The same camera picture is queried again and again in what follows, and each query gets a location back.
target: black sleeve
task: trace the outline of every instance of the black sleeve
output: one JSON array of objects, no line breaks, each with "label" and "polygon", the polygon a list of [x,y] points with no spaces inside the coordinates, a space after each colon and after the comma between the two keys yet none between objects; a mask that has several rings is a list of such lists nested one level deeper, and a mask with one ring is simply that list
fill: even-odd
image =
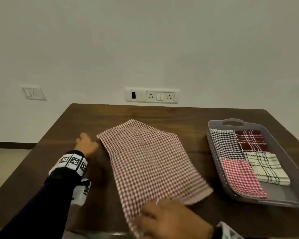
[{"label": "black sleeve", "polygon": [[[84,157],[80,151],[68,153]],[[56,168],[43,188],[0,231],[0,238],[61,238],[72,193],[80,181],[81,176],[75,170]]]}]

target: cloth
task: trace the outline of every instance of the cloth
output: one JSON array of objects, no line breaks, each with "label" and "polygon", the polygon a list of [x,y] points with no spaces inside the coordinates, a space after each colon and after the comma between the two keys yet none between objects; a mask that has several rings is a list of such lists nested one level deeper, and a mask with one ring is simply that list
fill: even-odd
[{"label": "cloth", "polygon": [[234,131],[238,144],[244,152],[269,152],[262,134],[258,130]]},{"label": "cloth", "polygon": [[225,158],[220,158],[220,161],[227,181],[235,192],[248,197],[267,197],[248,161]]},{"label": "cloth", "polygon": [[[77,150],[71,153],[84,157]],[[40,191],[0,230],[0,239],[61,238],[73,190],[80,181],[81,176],[75,170],[54,169]]]},{"label": "cloth", "polygon": [[246,160],[233,130],[210,129],[219,157]]},{"label": "cloth", "polygon": [[244,152],[244,156],[249,161],[259,181],[290,185],[290,179],[275,154]]},{"label": "cloth", "polygon": [[129,120],[97,137],[110,156],[123,212],[136,236],[134,219],[146,201],[168,198],[188,205],[213,191],[173,133]]}]

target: black baseboard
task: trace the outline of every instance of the black baseboard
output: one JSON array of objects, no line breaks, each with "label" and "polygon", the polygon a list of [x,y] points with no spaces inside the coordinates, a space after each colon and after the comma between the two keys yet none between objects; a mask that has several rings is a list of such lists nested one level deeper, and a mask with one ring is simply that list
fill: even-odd
[{"label": "black baseboard", "polygon": [[28,142],[0,142],[0,148],[32,149],[36,143]]}]

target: hand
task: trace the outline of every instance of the hand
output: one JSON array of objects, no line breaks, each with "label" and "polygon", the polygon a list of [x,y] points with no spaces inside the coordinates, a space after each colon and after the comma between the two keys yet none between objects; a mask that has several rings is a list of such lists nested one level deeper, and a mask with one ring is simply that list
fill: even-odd
[{"label": "hand", "polygon": [[146,239],[211,239],[214,234],[212,225],[177,201],[146,202],[141,213],[137,222]]},{"label": "hand", "polygon": [[93,142],[85,132],[80,134],[80,137],[75,140],[76,146],[74,150],[81,151],[84,157],[91,156],[99,147],[97,142]]}]

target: basket handle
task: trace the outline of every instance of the basket handle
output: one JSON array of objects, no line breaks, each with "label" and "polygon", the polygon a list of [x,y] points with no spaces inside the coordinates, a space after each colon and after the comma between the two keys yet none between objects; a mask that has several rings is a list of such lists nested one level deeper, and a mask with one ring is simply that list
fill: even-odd
[{"label": "basket handle", "polygon": [[224,122],[240,122],[242,123],[242,126],[245,126],[247,124],[247,122],[243,121],[243,120],[240,120],[240,119],[237,119],[237,118],[228,118],[228,119],[225,119],[225,120],[222,120],[222,125],[224,126],[228,126],[228,125],[225,125]]}]

